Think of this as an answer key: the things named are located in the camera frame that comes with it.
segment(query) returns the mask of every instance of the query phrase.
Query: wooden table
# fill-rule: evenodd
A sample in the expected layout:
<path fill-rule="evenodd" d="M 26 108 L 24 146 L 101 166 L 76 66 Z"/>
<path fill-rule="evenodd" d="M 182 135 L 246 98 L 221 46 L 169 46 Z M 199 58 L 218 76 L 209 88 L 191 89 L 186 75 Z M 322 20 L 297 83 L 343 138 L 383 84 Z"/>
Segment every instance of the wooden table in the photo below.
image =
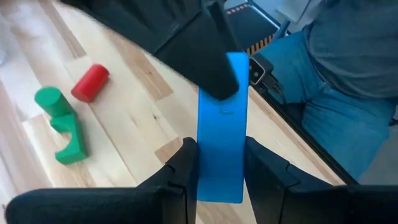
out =
<path fill-rule="evenodd" d="M 134 44 L 81 12 L 52 1 L 0 3 L 0 203 L 48 187 L 133 187 L 155 173 L 197 135 L 197 88 Z M 70 90 L 92 63 L 110 71 L 94 103 Z M 56 86 L 77 111 L 90 157 L 70 166 L 54 159 L 68 136 L 49 126 L 34 103 L 42 86 Z M 252 88 L 247 135 L 331 184 L 341 179 Z M 255 223 L 244 203 L 198 203 L 197 223 Z"/>

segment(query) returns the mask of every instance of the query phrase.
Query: green block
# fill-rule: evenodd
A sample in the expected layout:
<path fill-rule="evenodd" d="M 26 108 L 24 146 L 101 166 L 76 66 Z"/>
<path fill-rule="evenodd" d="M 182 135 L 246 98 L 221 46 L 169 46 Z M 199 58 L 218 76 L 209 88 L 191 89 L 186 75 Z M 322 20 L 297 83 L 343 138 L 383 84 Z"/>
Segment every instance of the green block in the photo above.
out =
<path fill-rule="evenodd" d="M 35 101 L 52 118 L 74 113 L 61 91 L 53 86 L 41 88 L 35 94 Z"/>
<path fill-rule="evenodd" d="M 59 133 L 71 134 L 71 140 L 66 148 L 55 153 L 56 160 L 67 165 L 87 158 L 83 133 L 75 114 L 53 118 L 50 124 Z"/>

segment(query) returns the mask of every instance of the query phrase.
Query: jeans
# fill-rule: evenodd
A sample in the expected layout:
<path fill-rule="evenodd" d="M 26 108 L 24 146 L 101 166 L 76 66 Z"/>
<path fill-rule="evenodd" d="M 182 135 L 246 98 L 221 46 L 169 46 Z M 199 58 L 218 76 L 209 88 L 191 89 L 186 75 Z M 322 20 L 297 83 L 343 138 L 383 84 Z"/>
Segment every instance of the jeans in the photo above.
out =
<path fill-rule="evenodd" d="M 276 40 L 259 53 L 273 64 L 286 102 L 305 103 L 303 128 L 358 179 L 389 137 L 396 104 L 353 98 L 327 84 L 311 63 L 302 32 Z"/>

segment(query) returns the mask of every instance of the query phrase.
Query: blue rectangular block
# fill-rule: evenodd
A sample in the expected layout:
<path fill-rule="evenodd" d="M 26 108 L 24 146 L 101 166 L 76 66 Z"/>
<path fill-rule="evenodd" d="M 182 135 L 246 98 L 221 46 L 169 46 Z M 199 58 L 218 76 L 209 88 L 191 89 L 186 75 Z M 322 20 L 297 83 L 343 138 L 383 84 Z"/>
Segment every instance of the blue rectangular block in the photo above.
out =
<path fill-rule="evenodd" d="M 238 80 L 239 91 L 219 101 L 199 90 L 198 200 L 241 203 L 249 57 L 246 53 L 228 53 L 227 56 Z"/>

